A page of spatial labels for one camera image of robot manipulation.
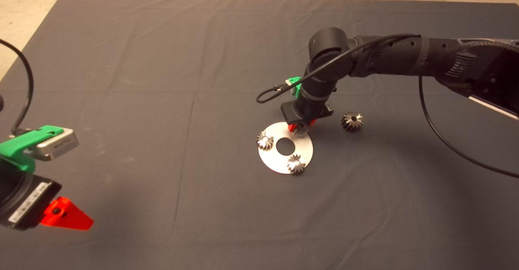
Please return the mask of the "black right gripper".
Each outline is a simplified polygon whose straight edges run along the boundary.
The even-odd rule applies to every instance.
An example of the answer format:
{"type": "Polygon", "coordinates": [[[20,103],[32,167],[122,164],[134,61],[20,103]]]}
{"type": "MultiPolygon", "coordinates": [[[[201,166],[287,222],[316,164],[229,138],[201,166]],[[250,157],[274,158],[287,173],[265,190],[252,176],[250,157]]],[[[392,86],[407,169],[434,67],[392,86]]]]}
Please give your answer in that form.
{"type": "Polygon", "coordinates": [[[313,126],[317,119],[329,117],[334,109],[328,101],[314,101],[306,98],[297,98],[281,104],[281,112],[288,124],[289,132],[296,130],[296,124],[309,122],[313,126]]]}

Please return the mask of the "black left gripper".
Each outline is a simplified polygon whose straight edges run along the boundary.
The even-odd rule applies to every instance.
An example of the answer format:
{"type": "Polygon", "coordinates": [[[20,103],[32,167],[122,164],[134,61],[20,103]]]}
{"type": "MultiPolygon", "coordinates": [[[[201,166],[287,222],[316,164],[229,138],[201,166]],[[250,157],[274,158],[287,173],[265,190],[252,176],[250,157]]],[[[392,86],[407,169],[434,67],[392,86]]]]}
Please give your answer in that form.
{"type": "Polygon", "coordinates": [[[1,179],[0,223],[8,229],[26,231],[41,224],[89,231],[94,220],[66,197],[52,201],[62,185],[38,175],[1,179]]]}

